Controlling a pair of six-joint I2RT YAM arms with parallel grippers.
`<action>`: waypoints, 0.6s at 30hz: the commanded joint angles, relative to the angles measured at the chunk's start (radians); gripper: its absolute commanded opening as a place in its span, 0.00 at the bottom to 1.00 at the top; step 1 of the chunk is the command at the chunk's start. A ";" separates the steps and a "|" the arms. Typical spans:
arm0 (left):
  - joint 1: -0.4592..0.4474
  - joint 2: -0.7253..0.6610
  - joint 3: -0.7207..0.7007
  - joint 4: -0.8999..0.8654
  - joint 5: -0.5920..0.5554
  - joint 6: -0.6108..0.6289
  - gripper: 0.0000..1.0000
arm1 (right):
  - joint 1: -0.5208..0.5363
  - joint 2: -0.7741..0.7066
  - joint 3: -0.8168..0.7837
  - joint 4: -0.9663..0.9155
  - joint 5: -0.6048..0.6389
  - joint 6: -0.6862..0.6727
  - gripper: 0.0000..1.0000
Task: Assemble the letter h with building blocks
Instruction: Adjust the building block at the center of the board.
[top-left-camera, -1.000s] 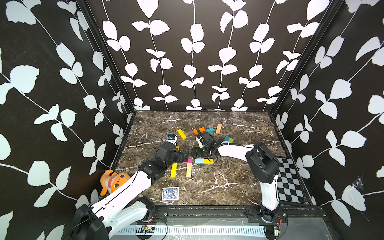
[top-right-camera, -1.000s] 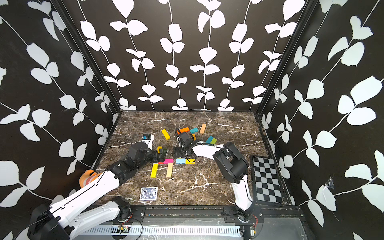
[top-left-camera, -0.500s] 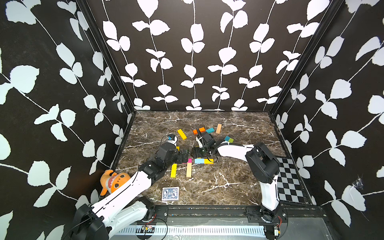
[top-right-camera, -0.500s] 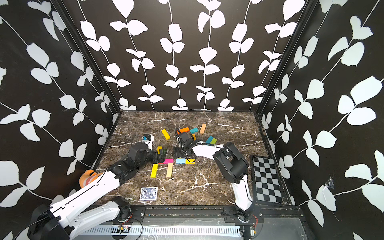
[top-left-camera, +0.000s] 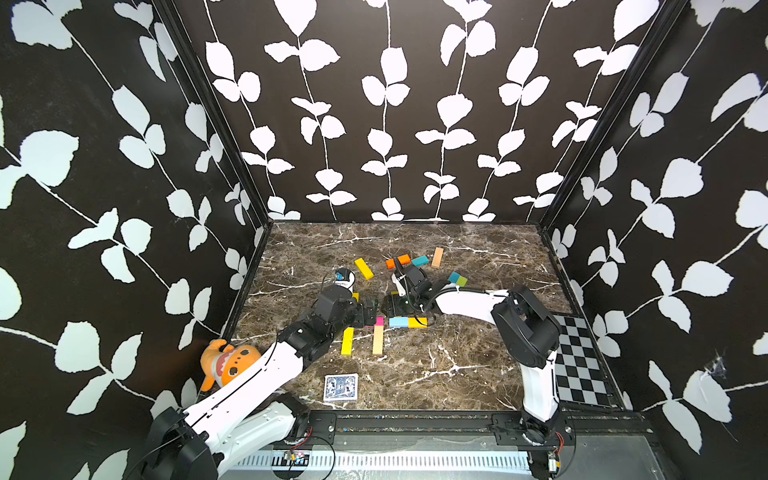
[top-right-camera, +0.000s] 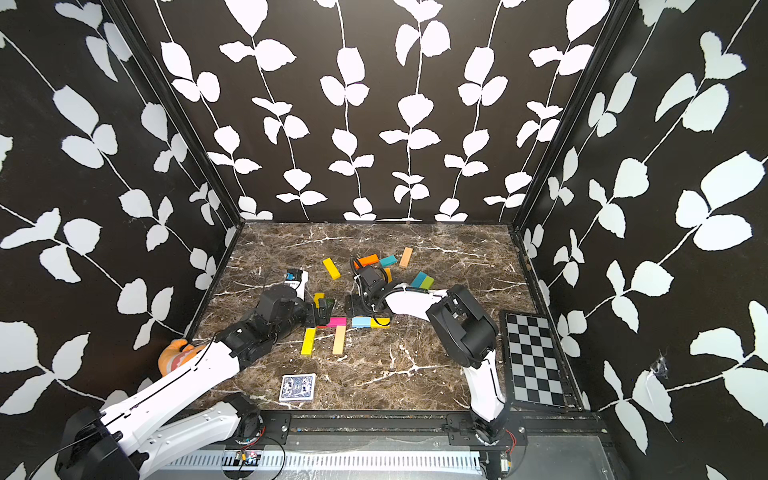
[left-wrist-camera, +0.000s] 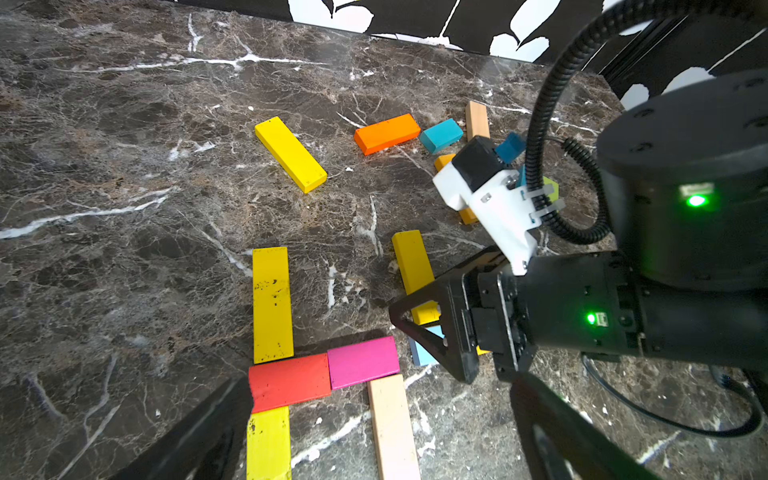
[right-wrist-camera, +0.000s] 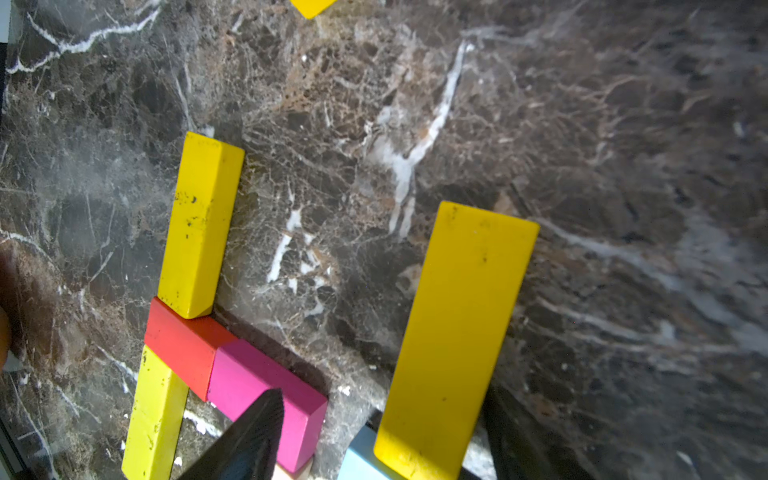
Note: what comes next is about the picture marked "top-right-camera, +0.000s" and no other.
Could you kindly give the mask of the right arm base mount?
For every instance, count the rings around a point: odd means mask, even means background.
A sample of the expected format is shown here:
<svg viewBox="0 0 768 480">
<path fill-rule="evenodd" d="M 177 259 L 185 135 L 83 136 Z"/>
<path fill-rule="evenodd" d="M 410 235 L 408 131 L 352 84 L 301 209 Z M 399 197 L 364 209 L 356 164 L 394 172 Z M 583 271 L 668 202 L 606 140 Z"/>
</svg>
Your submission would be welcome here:
<svg viewBox="0 0 768 480">
<path fill-rule="evenodd" d="M 504 411 L 491 422 L 471 411 L 450 413 L 442 431 L 454 446 L 504 450 L 528 445 L 527 430 L 518 412 Z"/>
</svg>

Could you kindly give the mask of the magenta block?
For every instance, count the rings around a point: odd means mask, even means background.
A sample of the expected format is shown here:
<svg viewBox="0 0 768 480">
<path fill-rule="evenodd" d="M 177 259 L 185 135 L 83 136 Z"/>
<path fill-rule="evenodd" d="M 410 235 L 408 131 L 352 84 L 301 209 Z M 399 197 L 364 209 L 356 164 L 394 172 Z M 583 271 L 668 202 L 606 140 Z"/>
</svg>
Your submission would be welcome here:
<svg viewBox="0 0 768 480">
<path fill-rule="evenodd" d="M 346 326 L 348 319 L 346 317 L 332 317 L 327 324 L 328 328 L 336 328 L 339 326 Z"/>
</svg>

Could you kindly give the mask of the amber short block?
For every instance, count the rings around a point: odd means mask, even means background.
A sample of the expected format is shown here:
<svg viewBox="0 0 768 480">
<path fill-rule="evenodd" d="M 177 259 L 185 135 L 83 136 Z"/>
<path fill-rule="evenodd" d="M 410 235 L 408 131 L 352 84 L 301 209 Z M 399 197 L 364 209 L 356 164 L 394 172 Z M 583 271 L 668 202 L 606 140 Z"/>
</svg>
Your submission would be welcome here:
<svg viewBox="0 0 768 480">
<path fill-rule="evenodd" d="M 389 328 L 390 324 L 391 324 L 390 318 L 372 318 L 371 319 L 372 328 Z"/>
</svg>

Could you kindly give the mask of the light blue short block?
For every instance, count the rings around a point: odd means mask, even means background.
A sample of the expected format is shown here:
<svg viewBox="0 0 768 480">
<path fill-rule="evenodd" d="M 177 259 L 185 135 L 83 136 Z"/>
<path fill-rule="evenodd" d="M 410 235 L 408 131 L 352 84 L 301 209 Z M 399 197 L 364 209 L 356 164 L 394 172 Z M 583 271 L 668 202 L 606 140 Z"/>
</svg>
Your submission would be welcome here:
<svg viewBox="0 0 768 480">
<path fill-rule="evenodd" d="M 372 318 L 371 317 L 353 317 L 351 319 L 351 327 L 352 328 L 371 328 Z"/>
</svg>

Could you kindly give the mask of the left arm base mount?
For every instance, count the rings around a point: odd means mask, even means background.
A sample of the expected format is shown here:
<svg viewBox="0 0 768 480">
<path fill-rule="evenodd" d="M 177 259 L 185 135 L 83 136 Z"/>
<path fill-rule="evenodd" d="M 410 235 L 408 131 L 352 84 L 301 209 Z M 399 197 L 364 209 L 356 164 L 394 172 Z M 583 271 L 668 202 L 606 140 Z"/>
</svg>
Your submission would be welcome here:
<svg viewBox="0 0 768 480">
<path fill-rule="evenodd" d="M 238 445 L 256 444 L 265 435 L 280 445 L 285 445 L 291 426 L 292 415 L 288 411 L 258 411 L 247 413 L 234 434 Z"/>
</svg>

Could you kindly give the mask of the tan wood long block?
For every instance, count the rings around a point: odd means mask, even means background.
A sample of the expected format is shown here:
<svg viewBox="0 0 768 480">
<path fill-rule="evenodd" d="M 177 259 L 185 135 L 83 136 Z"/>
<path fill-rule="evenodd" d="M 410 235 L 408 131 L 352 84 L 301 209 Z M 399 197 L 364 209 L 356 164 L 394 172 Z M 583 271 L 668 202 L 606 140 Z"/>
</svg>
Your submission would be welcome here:
<svg viewBox="0 0 768 480">
<path fill-rule="evenodd" d="M 341 356 L 344 351 L 345 345 L 346 326 L 341 325 L 335 328 L 334 342 L 332 348 L 332 354 Z"/>
</svg>

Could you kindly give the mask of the yellow-green long block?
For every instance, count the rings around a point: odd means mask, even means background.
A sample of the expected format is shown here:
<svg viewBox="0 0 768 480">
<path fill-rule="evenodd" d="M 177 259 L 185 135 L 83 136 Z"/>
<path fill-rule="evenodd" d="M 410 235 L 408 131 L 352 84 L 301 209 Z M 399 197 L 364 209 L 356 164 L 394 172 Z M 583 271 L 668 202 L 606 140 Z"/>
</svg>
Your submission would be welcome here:
<svg viewBox="0 0 768 480">
<path fill-rule="evenodd" d="M 302 356 L 311 356 L 314 349 L 314 342 L 316 339 L 316 329 L 306 328 L 304 332 L 304 338 L 301 347 Z"/>
</svg>

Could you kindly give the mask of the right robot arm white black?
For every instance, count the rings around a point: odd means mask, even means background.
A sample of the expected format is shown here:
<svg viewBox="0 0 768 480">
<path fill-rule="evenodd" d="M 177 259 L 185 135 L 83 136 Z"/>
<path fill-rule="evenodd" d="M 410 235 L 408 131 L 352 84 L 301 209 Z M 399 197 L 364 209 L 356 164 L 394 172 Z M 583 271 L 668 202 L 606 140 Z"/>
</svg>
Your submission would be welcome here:
<svg viewBox="0 0 768 480">
<path fill-rule="evenodd" d="M 354 306 L 372 318 L 405 315 L 427 321 L 448 356 L 463 369 L 470 391 L 470 411 L 489 426 L 504 412 L 506 396 L 496 367 L 499 329 L 464 285 L 430 290 L 396 284 L 384 268 L 350 260 L 357 292 Z"/>
</svg>

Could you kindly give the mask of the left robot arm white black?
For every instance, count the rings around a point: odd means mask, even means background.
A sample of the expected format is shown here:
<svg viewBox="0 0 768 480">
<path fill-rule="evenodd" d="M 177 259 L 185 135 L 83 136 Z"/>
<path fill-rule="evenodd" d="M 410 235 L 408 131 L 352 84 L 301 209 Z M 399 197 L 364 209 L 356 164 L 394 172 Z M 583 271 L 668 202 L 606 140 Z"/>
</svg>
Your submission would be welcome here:
<svg viewBox="0 0 768 480">
<path fill-rule="evenodd" d="M 200 348 L 168 360 L 170 372 L 101 411 L 83 409 L 67 422 L 54 471 L 61 479 L 144 479 L 207 445 L 234 439 L 242 449 L 266 432 L 260 410 L 236 393 L 201 413 L 179 412 L 214 386 L 269 354 L 299 327 L 325 326 L 335 302 L 306 301 L 286 284 L 265 290 L 257 306 Z"/>
</svg>

